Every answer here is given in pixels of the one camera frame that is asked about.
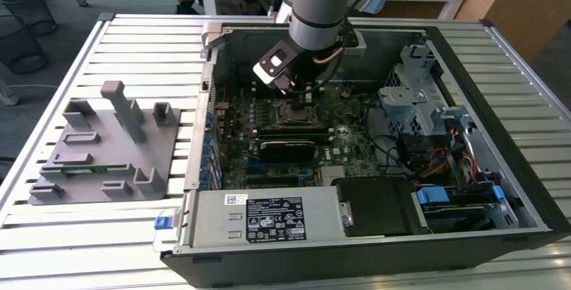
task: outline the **white cable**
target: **white cable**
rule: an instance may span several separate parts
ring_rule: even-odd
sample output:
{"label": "white cable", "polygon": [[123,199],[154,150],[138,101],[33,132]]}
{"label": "white cable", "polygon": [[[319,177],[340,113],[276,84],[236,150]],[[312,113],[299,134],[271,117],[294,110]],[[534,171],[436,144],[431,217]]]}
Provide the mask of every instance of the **white cable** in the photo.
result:
{"label": "white cable", "polygon": [[11,85],[9,88],[59,88],[56,85],[47,84],[27,84],[27,85]]}

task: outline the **black mesh trash bin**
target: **black mesh trash bin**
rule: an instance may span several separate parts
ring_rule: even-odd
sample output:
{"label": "black mesh trash bin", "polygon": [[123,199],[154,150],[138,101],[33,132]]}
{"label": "black mesh trash bin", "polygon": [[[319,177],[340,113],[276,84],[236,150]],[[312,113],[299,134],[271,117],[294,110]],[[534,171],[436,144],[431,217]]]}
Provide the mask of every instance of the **black mesh trash bin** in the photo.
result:
{"label": "black mesh trash bin", "polygon": [[5,5],[11,14],[25,18],[32,34],[45,35],[57,28],[44,0],[0,0],[0,3]]}
{"label": "black mesh trash bin", "polygon": [[21,16],[0,16],[0,62],[15,74],[31,73],[47,64],[47,56]]}

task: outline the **blue latch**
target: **blue latch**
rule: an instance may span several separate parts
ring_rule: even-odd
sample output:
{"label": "blue latch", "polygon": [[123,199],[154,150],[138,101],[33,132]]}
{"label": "blue latch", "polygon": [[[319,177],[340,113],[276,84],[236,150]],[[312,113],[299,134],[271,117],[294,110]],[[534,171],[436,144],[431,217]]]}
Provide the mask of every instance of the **blue latch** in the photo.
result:
{"label": "blue latch", "polygon": [[172,216],[158,216],[155,218],[155,230],[172,229]]}
{"label": "blue latch", "polygon": [[442,186],[431,186],[416,191],[420,204],[448,203],[450,198]]}
{"label": "blue latch", "polygon": [[506,193],[503,192],[503,189],[499,185],[494,185],[491,190],[494,191],[494,194],[496,195],[498,200],[502,200],[506,197]]}

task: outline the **metal slotted table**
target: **metal slotted table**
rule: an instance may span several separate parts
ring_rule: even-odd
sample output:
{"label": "metal slotted table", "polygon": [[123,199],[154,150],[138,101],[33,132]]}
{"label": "metal slotted table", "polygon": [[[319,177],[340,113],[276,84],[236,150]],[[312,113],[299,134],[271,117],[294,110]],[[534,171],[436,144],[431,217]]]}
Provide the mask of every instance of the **metal slotted table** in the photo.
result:
{"label": "metal slotted table", "polygon": [[[263,17],[116,15],[96,23],[0,186],[0,289],[192,289],[159,260],[152,247],[154,219],[182,205],[198,87],[208,66],[200,57],[202,33],[211,21],[268,22]],[[418,25],[420,21],[354,22]],[[571,216],[568,111],[495,28],[478,22],[422,23],[440,28],[543,184]],[[111,108],[99,94],[106,80],[123,81],[126,96],[138,98],[142,108],[170,102],[182,109],[168,198],[31,206],[28,191],[66,124],[66,103],[71,98],[86,98],[94,108]],[[460,102],[450,79],[444,82]],[[475,269],[268,285],[264,289],[568,289],[570,241],[567,238],[540,249],[511,253]]]}

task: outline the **power supply label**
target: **power supply label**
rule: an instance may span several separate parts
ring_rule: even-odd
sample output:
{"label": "power supply label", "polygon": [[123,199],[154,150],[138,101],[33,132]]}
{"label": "power supply label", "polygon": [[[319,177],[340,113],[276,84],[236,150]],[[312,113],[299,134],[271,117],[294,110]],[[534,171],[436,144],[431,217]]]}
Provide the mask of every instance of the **power supply label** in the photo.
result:
{"label": "power supply label", "polygon": [[250,243],[306,240],[300,197],[247,200],[247,240]]}

